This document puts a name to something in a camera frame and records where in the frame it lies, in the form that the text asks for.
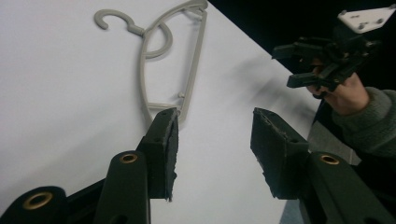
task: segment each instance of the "white bracket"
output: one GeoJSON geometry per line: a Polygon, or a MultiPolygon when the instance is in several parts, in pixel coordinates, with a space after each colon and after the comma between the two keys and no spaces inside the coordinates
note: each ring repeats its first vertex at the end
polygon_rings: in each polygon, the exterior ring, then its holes
{"type": "Polygon", "coordinates": [[[357,34],[363,34],[374,29],[381,28],[396,9],[396,4],[390,7],[362,11],[342,11],[338,15],[346,26],[357,34]]]}

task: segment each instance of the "black mechanical device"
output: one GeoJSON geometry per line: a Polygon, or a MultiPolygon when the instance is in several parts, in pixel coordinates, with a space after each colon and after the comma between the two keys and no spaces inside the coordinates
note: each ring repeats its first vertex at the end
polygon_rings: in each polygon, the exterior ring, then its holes
{"type": "Polygon", "coordinates": [[[178,149],[177,110],[157,114],[136,150],[111,160],[106,178],[66,197],[59,187],[32,189],[1,224],[148,224],[150,199],[172,200],[178,149]]]}
{"type": "Polygon", "coordinates": [[[332,39],[300,37],[293,44],[275,47],[272,57],[301,59],[300,66],[307,73],[291,75],[288,87],[315,85],[334,91],[339,84],[372,59],[380,46],[380,41],[368,40],[363,34],[356,34],[342,24],[334,28],[332,39]],[[320,61],[324,67],[317,75],[312,72],[314,60],[320,61]]]}
{"type": "Polygon", "coordinates": [[[310,152],[278,114],[255,108],[250,148],[274,197],[300,199],[304,223],[396,223],[342,158],[310,152]]]}

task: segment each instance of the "dark floor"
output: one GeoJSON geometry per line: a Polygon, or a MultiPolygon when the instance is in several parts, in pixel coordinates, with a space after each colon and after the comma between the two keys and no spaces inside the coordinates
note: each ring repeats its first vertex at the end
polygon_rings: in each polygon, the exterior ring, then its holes
{"type": "MultiPolygon", "coordinates": [[[[379,7],[389,7],[395,0],[209,0],[209,2],[241,28],[268,52],[278,45],[290,44],[300,36],[332,37],[332,28],[340,21],[342,10],[355,11],[379,7]]],[[[385,26],[367,33],[370,40],[381,40],[381,53],[369,62],[360,76],[366,86],[396,90],[393,70],[396,64],[396,15],[385,26]]],[[[297,62],[282,60],[293,73],[300,72],[297,62]]]]}

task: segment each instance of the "sweater sleeve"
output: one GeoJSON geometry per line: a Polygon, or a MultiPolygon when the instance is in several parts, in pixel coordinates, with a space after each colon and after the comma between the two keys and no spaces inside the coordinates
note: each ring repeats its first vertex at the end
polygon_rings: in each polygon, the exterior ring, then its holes
{"type": "Polygon", "coordinates": [[[370,103],[361,112],[340,116],[332,112],[345,141],[356,150],[396,159],[396,91],[367,87],[370,103]]]}

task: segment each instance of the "white surface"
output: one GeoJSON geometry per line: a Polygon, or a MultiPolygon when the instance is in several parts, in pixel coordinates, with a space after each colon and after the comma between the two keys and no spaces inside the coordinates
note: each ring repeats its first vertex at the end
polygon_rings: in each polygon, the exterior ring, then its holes
{"type": "Polygon", "coordinates": [[[338,19],[355,33],[363,34],[384,26],[394,11],[395,8],[391,7],[352,11],[345,14],[340,13],[338,19]]]}
{"type": "MultiPolygon", "coordinates": [[[[105,18],[109,29],[101,30],[93,15],[112,8],[146,28],[182,2],[1,2],[0,214],[36,187],[79,191],[106,176],[113,156],[136,148],[146,133],[137,86],[142,40],[115,17],[105,18]]],[[[289,71],[211,5],[207,12],[191,107],[179,132],[174,201],[151,200],[152,223],[277,223],[285,202],[273,199],[249,148],[252,111],[272,110],[306,138],[318,101],[303,88],[288,89],[289,71]]],[[[184,45],[177,39],[193,43],[199,23],[179,14],[167,24],[174,46],[147,72],[150,97],[170,92],[164,100],[172,100],[178,84],[154,76],[180,83],[172,75],[188,66],[178,58],[184,45]]]]}

